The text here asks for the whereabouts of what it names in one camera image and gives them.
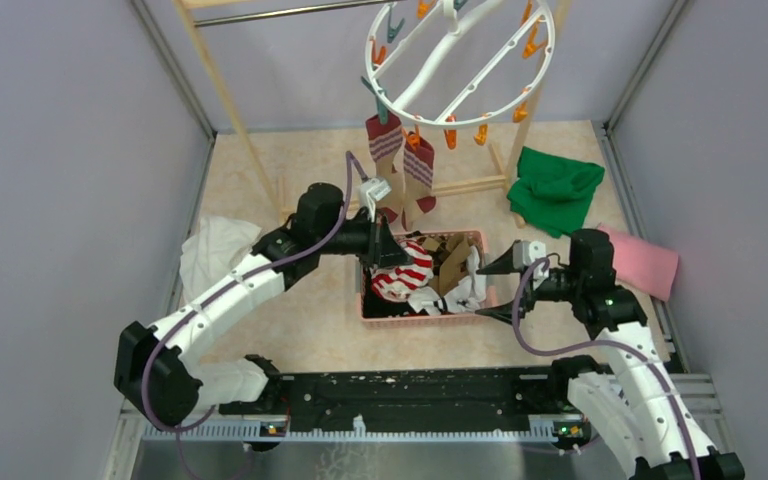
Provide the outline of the red white striped sock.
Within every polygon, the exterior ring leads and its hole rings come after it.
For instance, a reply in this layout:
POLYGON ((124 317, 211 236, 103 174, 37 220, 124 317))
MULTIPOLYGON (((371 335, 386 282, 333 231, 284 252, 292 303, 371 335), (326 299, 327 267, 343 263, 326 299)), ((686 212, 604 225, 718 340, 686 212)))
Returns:
POLYGON ((377 269, 371 273, 372 291, 385 301, 407 302, 418 289, 429 284, 434 276, 432 256, 415 240, 402 239, 400 246, 409 255, 411 263, 392 269, 377 269))

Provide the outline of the beige purple striped sock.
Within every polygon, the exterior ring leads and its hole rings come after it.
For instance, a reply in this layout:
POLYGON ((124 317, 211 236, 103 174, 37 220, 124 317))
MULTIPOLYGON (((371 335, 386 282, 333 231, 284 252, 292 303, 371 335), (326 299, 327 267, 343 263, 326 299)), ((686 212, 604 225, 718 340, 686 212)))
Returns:
POLYGON ((437 203, 433 194, 435 151, 424 138, 416 149, 410 149, 405 143, 404 168, 404 204, 402 225, 410 230, 423 215, 431 212, 437 203))

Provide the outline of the white round clip hanger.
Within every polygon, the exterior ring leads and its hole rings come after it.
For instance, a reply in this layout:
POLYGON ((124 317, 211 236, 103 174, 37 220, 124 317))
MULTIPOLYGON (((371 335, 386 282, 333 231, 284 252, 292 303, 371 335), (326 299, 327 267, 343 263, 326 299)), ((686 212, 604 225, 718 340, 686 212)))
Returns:
MULTIPOLYGON (((419 22, 417 4, 420 1, 393 2, 396 4, 394 20, 400 17, 405 19, 405 25, 398 35, 398 38, 404 38, 419 22)), ((484 1, 461 2, 464 4, 461 11, 467 13, 484 1)), ((445 56, 427 88, 408 106, 409 112, 428 120, 437 118, 475 74, 514 34, 521 24, 526 4, 529 1, 497 2, 500 4, 499 7, 469 30, 445 56)), ((381 8, 374 15, 371 25, 380 10, 381 8)), ((440 16, 432 18, 408 51, 403 53, 395 64, 379 77, 380 85, 386 92, 388 99, 394 100, 404 92, 446 32, 446 20, 440 16)), ((392 44, 387 43, 386 21, 381 23, 377 31, 377 42, 387 48, 393 48, 397 44, 397 41, 392 44)), ((367 56, 364 47, 365 62, 367 56)), ((486 76, 476 91, 455 110, 456 119, 459 121, 472 119, 507 105, 533 80, 539 60, 539 55, 524 58, 523 48, 521 46, 515 47, 486 76)), ((363 84, 363 78, 366 74, 364 62, 361 74, 363 84)), ((508 114, 512 113, 504 113, 490 119, 490 121, 500 119, 508 114)))

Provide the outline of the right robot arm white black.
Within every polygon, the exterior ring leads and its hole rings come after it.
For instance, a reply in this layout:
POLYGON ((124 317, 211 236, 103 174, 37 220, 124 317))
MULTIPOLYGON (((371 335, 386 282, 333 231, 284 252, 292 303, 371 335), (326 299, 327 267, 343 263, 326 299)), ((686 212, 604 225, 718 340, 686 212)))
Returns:
POLYGON ((637 297, 616 281, 614 246, 598 229, 570 238, 567 264, 550 265, 543 243, 517 240, 480 275, 517 274, 512 301, 481 310, 511 324, 527 352, 553 360, 549 404, 583 414, 630 479, 743 479, 734 452, 721 452, 698 425, 655 348, 637 297), (521 331, 539 302, 567 303, 588 341, 551 350, 521 331))

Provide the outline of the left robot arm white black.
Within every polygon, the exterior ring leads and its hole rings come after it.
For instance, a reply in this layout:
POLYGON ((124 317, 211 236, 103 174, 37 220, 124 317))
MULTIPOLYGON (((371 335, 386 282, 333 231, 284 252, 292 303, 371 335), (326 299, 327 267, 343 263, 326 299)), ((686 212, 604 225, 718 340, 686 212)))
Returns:
POLYGON ((246 403, 257 413, 279 404, 277 371, 248 355, 214 366, 201 358, 244 316, 313 272, 323 255, 354 256, 364 266, 396 267, 410 257, 390 231, 377 201, 391 191, 383 179, 361 183, 361 208, 348 218, 343 191, 315 183, 296 212, 263 235, 231 271, 195 300, 148 326, 134 321, 118 339, 113 384, 153 426, 186 431, 196 410, 246 403))

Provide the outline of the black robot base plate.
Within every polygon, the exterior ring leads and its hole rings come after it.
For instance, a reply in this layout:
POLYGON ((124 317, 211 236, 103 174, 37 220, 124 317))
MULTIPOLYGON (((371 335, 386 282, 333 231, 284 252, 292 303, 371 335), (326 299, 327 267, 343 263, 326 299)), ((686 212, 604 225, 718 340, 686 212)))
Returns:
POLYGON ((537 417, 575 413, 568 380, 610 371, 580 355, 538 367, 270 373, 259 399, 218 411, 287 417, 297 433, 346 431, 356 417, 372 433, 525 432, 537 417))

